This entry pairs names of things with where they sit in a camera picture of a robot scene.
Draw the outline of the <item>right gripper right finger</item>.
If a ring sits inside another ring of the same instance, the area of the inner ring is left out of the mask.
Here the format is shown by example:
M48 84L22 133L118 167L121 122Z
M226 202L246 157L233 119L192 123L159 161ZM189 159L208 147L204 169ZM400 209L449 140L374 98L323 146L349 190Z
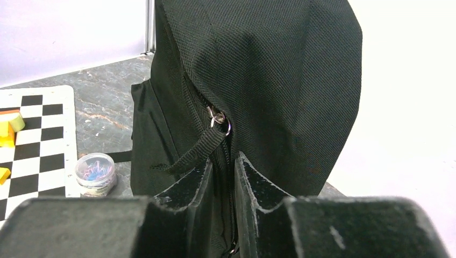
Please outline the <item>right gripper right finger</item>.
M241 257L448 257L427 214L397 197L293 197L240 153Z

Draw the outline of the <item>black student backpack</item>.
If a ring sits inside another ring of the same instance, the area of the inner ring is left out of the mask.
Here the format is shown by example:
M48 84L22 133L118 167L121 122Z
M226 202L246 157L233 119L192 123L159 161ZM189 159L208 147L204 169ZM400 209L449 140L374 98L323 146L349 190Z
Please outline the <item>black student backpack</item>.
M131 87L135 257L299 257L286 204L317 196L357 117L362 30L348 1L156 1Z

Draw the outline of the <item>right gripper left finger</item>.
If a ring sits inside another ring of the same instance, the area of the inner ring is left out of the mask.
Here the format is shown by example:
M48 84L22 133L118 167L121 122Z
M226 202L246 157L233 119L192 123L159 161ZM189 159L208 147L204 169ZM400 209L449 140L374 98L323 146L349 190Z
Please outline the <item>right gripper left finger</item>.
M1 257L209 257L212 163L154 197L31 198L1 229Z

